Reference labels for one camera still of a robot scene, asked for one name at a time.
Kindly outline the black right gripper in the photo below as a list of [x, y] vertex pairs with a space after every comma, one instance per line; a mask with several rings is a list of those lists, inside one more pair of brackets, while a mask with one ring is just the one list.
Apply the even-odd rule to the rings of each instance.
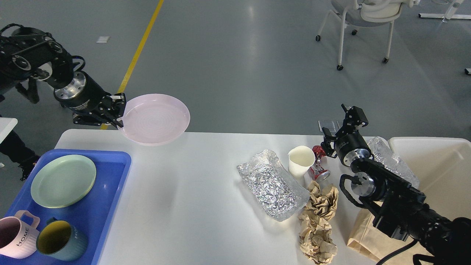
[[332, 135], [327, 127], [322, 127], [323, 142], [320, 144], [326, 156], [339, 158], [340, 162], [350, 167], [352, 162], [360, 158], [371, 158], [371, 150], [358, 132], [360, 128], [366, 127], [369, 121], [362, 108], [347, 107], [341, 104], [345, 112], [343, 125], [340, 128], [342, 136]]

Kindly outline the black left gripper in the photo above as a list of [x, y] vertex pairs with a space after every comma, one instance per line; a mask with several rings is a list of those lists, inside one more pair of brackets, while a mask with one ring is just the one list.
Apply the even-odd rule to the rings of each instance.
[[[84, 71], [75, 71], [68, 85], [54, 90], [54, 98], [75, 113], [85, 113], [74, 114], [72, 119], [74, 124], [112, 125], [115, 128], [124, 126], [118, 119], [124, 114], [127, 102], [125, 93], [111, 95]], [[92, 112], [100, 102], [101, 115]]]

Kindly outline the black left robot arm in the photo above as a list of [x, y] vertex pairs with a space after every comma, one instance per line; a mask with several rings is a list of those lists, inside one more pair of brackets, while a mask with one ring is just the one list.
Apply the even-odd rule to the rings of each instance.
[[106, 92], [84, 71], [85, 59], [71, 55], [49, 32], [18, 24], [1, 32], [12, 27], [17, 29], [0, 40], [1, 94], [15, 88], [36, 104], [37, 82], [46, 82], [55, 100], [72, 111], [75, 124], [123, 128], [124, 93]]

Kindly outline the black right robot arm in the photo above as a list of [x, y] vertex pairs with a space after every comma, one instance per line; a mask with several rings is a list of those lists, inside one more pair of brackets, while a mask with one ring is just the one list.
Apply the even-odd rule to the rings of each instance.
[[413, 264], [422, 261], [434, 265], [470, 264], [470, 219], [453, 221], [439, 215], [425, 203], [426, 195], [409, 181], [387, 170], [368, 147], [360, 127], [368, 125], [362, 108], [341, 105], [343, 125], [332, 135], [322, 128], [320, 144], [328, 157], [339, 158], [353, 176], [340, 176], [339, 187], [355, 206], [367, 209], [375, 218], [373, 226], [390, 238], [413, 241], [378, 261], [384, 264], [394, 256], [420, 243], [429, 255], [414, 254]]

